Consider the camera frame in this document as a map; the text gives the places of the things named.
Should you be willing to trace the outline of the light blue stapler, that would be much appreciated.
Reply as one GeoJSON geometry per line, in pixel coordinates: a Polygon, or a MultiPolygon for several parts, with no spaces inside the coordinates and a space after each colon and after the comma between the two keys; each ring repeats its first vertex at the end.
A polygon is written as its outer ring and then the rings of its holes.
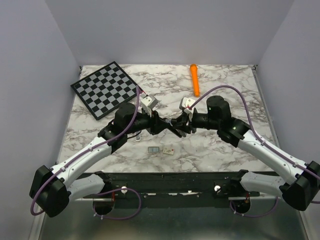
{"type": "Polygon", "coordinates": [[[141,135],[140,134],[135,137],[135,141],[136,142],[140,142],[141,141],[141,135]]]}

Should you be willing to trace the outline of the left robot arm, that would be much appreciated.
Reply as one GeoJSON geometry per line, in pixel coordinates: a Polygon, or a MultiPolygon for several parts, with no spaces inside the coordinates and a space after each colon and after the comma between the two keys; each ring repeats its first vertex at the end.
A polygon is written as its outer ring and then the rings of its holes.
{"type": "Polygon", "coordinates": [[[111,185],[102,172],[85,178],[80,176],[121,148],[129,134],[147,130],[151,135],[157,135],[166,129],[176,133],[171,121],[160,117],[157,111],[145,105],[138,110],[132,103],[121,104],[114,119],[82,150],[62,163],[50,168],[43,165],[36,170],[29,192],[32,198],[30,213],[55,217],[71,201],[90,195],[107,197],[111,185]]]}

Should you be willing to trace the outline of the white staples box sleeve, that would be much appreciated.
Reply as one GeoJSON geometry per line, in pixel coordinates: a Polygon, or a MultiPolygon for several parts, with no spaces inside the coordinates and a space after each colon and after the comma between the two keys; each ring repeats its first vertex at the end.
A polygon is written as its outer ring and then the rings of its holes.
{"type": "Polygon", "coordinates": [[[166,155],[174,155],[175,150],[171,147],[164,147],[162,152],[166,155]]]}

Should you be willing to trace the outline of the black stapler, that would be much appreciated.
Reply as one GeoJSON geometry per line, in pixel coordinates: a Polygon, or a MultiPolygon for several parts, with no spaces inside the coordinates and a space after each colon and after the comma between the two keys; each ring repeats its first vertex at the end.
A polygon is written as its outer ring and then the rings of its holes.
{"type": "Polygon", "coordinates": [[[183,135],[177,129],[175,129],[175,127],[171,123],[170,119],[165,119],[164,121],[165,121],[167,130],[169,130],[170,132],[172,132],[174,135],[176,135],[179,138],[183,137],[183,135]]]}

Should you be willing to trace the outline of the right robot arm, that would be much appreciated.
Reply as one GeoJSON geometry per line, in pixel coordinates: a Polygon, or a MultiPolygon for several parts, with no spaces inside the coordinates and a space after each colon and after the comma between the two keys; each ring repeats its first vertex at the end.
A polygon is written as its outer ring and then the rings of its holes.
{"type": "Polygon", "coordinates": [[[197,129],[216,130],[219,138],[251,154],[276,172],[276,176],[239,171],[230,183],[230,191],[241,196],[260,192],[282,198],[292,208],[305,211],[320,190],[320,165],[293,157],[255,133],[246,122],[232,117],[229,103],[221,96],[207,99],[207,113],[199,113],[195,100],[184,97],[182,114],[171,120],[172,126],[186,134],[197,129]]]}

